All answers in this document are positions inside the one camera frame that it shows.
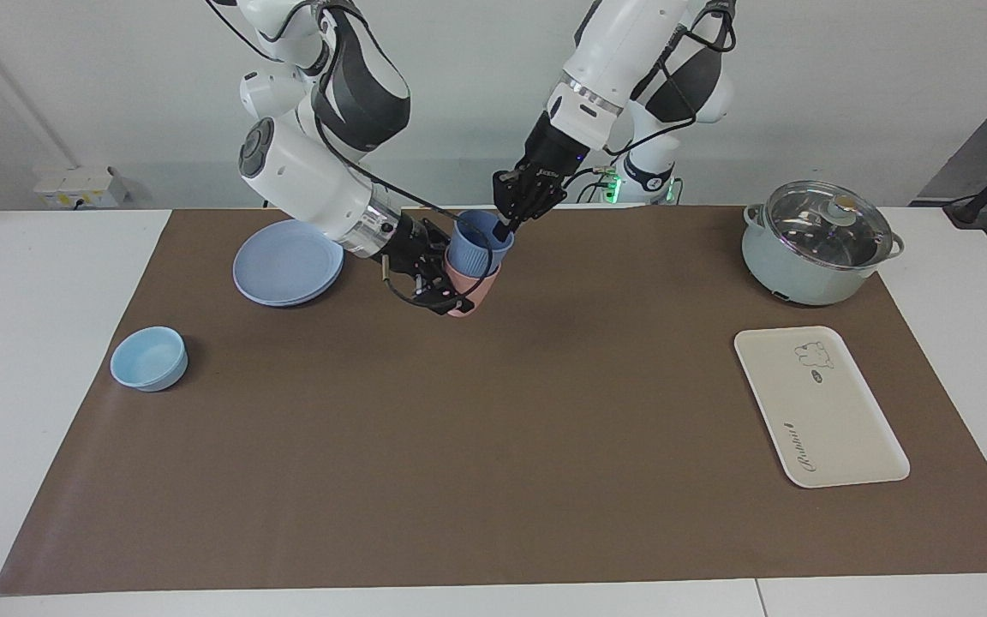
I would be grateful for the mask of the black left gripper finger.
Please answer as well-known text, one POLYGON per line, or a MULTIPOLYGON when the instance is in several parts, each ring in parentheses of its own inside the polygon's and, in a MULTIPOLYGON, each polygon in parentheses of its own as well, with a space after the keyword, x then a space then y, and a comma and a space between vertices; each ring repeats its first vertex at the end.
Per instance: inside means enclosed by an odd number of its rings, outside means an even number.
POLYGON ((529 178, 517 187, 516 227, 535 221, 556 207, 565 198, 560 178, 529 178))
POLYGON ((493 174, 493 203, 499 212, 499 222, 493 228, 494 237, 505 241, 523 223, 536 218, 536 169, 513 169, 493 174))

